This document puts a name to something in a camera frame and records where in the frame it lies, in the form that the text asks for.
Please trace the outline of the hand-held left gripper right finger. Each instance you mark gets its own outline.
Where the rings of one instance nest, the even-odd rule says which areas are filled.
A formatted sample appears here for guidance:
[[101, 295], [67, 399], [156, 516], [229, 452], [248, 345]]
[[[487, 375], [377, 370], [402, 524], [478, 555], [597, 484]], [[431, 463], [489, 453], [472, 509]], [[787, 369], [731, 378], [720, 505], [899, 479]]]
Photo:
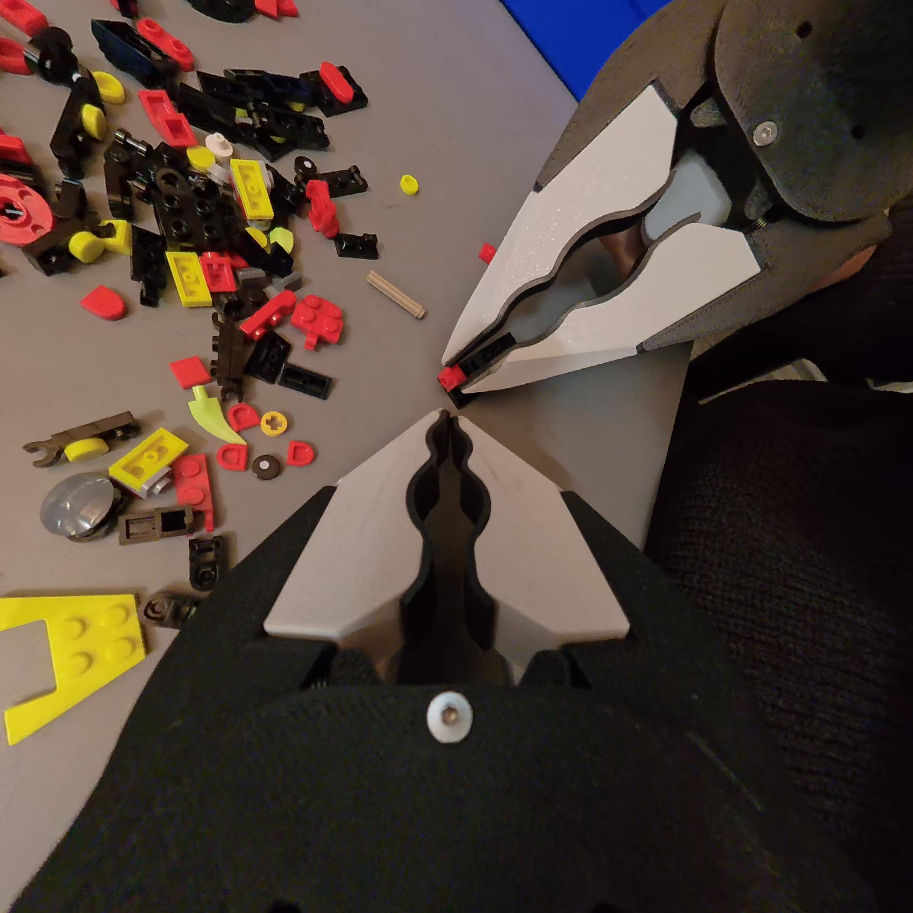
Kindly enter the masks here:
[[625, 638], [630, 622], [563, 491], [467, 418], [452, 441], [463, 481], [481, 485], [471, 558], [492, 602], [483, 626], [513, 679], [542, 651]]

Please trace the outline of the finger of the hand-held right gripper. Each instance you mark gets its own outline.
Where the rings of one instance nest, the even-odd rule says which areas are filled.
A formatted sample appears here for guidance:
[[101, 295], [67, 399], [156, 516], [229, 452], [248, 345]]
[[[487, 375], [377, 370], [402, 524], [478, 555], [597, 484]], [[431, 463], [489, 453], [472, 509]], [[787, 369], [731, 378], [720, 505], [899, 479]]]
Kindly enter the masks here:
[[685, 223], [659, 240], [616, 291], [571, 309], [547, 335], [513, 348], [463, 389], [506, 390], [631, 357], [639, 344], [759, 271], [745, 234]]
[[547, 185], [528, 195], [466, 303], [443, 364], [494, 330], [522, 293], [554, 278], [585, 234], [641, 212], [663, 190], [677, 125], [649, 84]]

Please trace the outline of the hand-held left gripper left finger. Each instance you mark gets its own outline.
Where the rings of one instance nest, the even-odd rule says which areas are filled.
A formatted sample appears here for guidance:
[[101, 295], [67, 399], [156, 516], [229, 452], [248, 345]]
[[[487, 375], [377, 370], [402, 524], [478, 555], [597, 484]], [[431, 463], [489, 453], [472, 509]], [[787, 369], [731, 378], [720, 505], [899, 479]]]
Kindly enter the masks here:
[[425, 523], [449, 431], [449, 412], [434, 410], [337, 482], [265, 619], [268, 635], [360, 651], [396, 683], [435, 591]]

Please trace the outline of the pile of lego pieces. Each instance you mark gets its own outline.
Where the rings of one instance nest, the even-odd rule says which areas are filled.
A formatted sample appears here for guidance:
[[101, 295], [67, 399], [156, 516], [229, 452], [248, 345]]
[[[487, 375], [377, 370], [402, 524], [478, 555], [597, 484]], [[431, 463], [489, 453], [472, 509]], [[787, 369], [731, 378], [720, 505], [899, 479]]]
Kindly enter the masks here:
[[[216, 462], [243, 471], [247, 446], [239, 432], [257, 423], [245, 403], [245, 375], [326, 398], [330, 378], [287, 365], [289, 346], [273, 327], [292, 315], [309, 349], [335, 343], [343, 316], [314, 296], [298, 301], [301, 285], [288, 221], [311, 206], [311, 222], [334, 238], [337, 252], [373, 256], [376, 237], [340, 234], [336, 181], [350, 189], [357, 170], [305, 171], [291, 183], [271, 165], [296, 149], [328, 145], [324, 124], [304, 108], [329, 115], [363, 107], [367, 99], [344, 67], [291, 78], [260, 70], [227, 71], [237, 98], [182, 81], [192, 53], [153, 20], [137, 20], [136, 2], [115, 2], [126, 21], [93, 20], [108, 62], [138, 80], [139, 104], [158, 132], [157, 146], [130, 131], [110, 131], [106, 108], [124, 102], [120, 82], [90, 72], [71, 36], [29, 2], [2, 2], [2, 20], [22, 31], [22, 46], [2, 37], [2, 71], [62, 87], [65, 102], [49, 141], [61, 179], [48, 185], [22, 139], [2, 133], [2, 244], [20, 250], [47, 278], [65, 277], [56, 297], [25, 285], [2, 291], [2, 447], [27, 430], [66, 419], [52, 435], [25, 442], [37, 471], [53, 473], [43, 501], [69, 476], [108, 476], [127, 501], [117, 525], [92, 542], [70, 542], [46, 531], [41, 505], [17, 510], [18, 496], [37, 495], [24, 469], [2, 457], [2, 599], [108, 595], [99, 560], [80, 551], [68, 575], [62, 542], [81, 550], [118, 531], [120, 546], [183, 537], [189, 579], [210, 591], [227, 573], [224, 537], [215, 535], [208, 463], [191, 440], [196, 430], [219, 441]], [[185, 313], [210, 313], [211, 361], [196, 354], [163, 359], [149, 334], [89, 340], [70, 326], [75, 304], [114, 324], [129, 309], [101, 283], [75, 294], [73, 270], [108, 255], [128, 257], [141, 311], [155, 311], [173, 285]]]

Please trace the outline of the person's right forearm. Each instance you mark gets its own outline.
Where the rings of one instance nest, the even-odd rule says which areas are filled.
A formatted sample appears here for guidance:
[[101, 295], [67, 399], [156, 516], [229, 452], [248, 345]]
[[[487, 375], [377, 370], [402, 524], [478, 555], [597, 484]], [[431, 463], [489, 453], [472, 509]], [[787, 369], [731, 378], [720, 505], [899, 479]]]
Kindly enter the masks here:
[[818, 291], [828, 289], [857, 275], [871, 260], [879, 245], [872, 245], [865, 250], [850, 257], [840, 268], [832, 271], [805, 290], [805, 295], [812, 295]]

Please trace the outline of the tan lego axle pin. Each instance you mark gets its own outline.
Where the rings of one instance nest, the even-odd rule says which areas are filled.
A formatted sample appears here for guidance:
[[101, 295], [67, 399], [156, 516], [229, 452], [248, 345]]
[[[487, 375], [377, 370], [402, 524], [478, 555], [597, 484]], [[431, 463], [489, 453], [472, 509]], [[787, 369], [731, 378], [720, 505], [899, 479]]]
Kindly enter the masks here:
[[401, 307], [416, 320], [422, 320], [426, 316], [427, 309], [423, 305], [405, 294], [404, 291], [399, 290], [388, 280], [385, 280], [376, 271], [371, 270], [366, 277], [366, 281], [372, 288], [379, 291], [385, 298]]

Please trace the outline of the yellow wedge lego plate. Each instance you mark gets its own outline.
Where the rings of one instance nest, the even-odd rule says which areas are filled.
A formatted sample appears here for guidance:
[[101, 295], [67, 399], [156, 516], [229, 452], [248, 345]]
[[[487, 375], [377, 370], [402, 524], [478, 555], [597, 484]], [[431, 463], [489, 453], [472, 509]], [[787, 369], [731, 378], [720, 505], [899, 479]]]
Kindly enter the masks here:
[[5, 711], [10, 746], [35, 734], [134, 668], [146, 656], [132, 594], [9, 597], [1, 600], [1, 630], [42, 622], [55, 686]]

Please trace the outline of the clear grey lego dome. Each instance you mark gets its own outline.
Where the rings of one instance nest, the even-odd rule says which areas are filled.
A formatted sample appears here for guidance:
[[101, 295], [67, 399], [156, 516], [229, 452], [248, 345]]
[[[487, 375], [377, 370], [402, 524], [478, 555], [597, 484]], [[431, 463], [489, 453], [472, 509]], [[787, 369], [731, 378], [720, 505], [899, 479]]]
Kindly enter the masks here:
[[81, 473], [52, 488], [39, 519], [51, 534], [70, 542], [92, 542], [114, 529], [126, 504], [123, 492], [108, 476]]

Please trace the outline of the blue plastic bin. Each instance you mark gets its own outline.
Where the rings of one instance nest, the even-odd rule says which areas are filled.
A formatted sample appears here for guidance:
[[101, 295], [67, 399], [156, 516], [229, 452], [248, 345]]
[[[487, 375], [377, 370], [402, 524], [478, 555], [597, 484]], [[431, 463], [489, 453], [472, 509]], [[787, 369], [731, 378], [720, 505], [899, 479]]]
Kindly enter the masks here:
[[667, 1], [503, 1], [576, 100], [604, 63]]

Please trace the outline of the person's dark knit sweater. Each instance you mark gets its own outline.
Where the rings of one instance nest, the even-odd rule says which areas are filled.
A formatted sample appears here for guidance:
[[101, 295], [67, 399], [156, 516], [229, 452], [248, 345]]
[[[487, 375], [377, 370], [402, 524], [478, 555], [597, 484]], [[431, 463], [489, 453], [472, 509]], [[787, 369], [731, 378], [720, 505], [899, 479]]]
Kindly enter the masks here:
[[645, 550], [880, 909], [911, 911], [911, 200], [891, 222], [850, 279], [691, 360]]

